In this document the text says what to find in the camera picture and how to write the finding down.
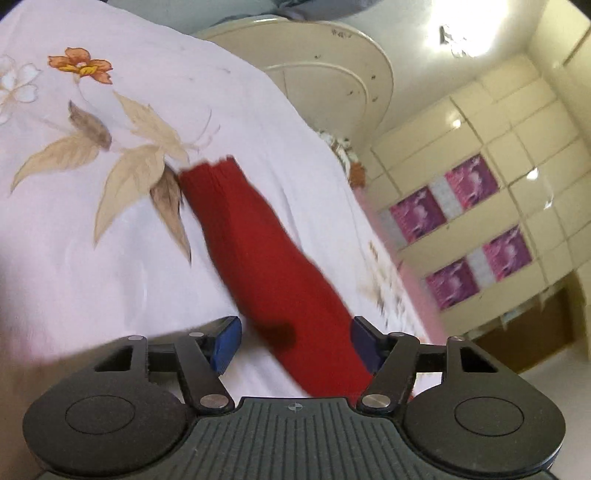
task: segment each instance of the floral pattern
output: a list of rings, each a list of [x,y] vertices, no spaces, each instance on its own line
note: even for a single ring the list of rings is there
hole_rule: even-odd
[[[19,102],[31,103],[37,99],[37,87],[31,82],[40,73],[32,63],[17,68],[9,56],[0,57],[0,125],[8,122]]]
[[[111,76],[107,73],[113,70],[106,60],[92,60],[90,53],[84,48],[67,48],[65,57],[48,57],[47,64],[60,72],[70,72],[79,81],[83,77],[90,77],[97,82],[112,85]]]
[[[106,60],[91,59],[84,48],[67,48],[66,56],[48,57],[48,65],[61,72],[73,73],[74,84],[82,99],[79,82],[91,77],[104,85],[112,85],[107,73],[113,67]],[[0,108],[6,102],[31,102],[35,99],[36,87],[30,82],[39,74],[33,65],[27,64],[18,71],[14,61],[0,57]],[[103,195],[95,217],[95,245],[115,219],[128,207],[142,198],[150,197],[155,214],[168,229],[181,253],[191,261],[191,247],[180,216],[182,193],[177,176],[168,161],[179,165],[189,164],[189,151],[199,153],[212,141],[218,129],[208,133],[212,113],[203,131],[193,142],[183,142],[178,132],[163,120],[149,105],[124,97],[113,91],[125,115],[133,125],[131,133],[145,142],[134,148],[125,148],[113,141],[107,126],[97,116],[85,111],[72,101],[68,104],[70,123],[73,128],[65,137],[47,145],[31,155],[15,174],[11,191],[26,178],[40,173],[68,171],[94,162],[101,151],[115,151],[119,159],[105,180]],[[207,135],[204,144],[197,142]]]

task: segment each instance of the red towel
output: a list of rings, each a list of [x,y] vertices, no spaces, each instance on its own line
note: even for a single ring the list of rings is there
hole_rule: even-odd
[[[350,313],[234,158],[179,180],[222,281],[283,367],[313,397],[356,401],[371,375],[351,344]]]

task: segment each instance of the wall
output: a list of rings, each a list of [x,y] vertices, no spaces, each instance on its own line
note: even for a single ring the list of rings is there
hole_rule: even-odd
[[[529,54],[558,92],[591,145],[591,22],[568,0],[550,0],[531,39]],[[576,275],[569,279],[571,305],[589,336],[591,332],[591,176],[571,194],[580,222],[567,224]]]
[[[450,335],[502,315],[567,275],[573,269],[567,239],[591,220],[591,208],[579,207],[591,187],[586,144],[525,54],[378,138],[361,154],[371,179],[368,196],[376,209],[387,209],[478,152],[500,191],[404,248],[400,257],[424,277],[518,223],[534,260],[444,310]],[[534,168],[538,179],[525,178]],[[581,255],[575,254],[577,261]]]

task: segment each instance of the bed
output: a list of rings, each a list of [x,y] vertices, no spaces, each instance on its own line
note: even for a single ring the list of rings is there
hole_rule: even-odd
[[[25,0],[0,46],[3,479],[35,472],[20,421],[57,379],[121,337],[240,314],[190,209],[154,190],[204,158],[234,155],[350,312],[430,341],[331,150],[265,73],[96,0]],[[305,395],[244,320],[232,396]]]

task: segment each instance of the purple poster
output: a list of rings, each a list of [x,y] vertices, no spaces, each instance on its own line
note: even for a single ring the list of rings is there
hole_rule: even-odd
[[[482,249],[497,281],[531,262],[530,251],[518,226],[483,245]]]
[[[465,258],[429,275],[425,281],[440,310],[448,309],[479,291]]]
[[[390,213],[409,244],[447,221],[429,187],[406,197],[390,208]]]
[[[464,210],[499,191],[494,175],[480,154],[448,171],[445,178]]]

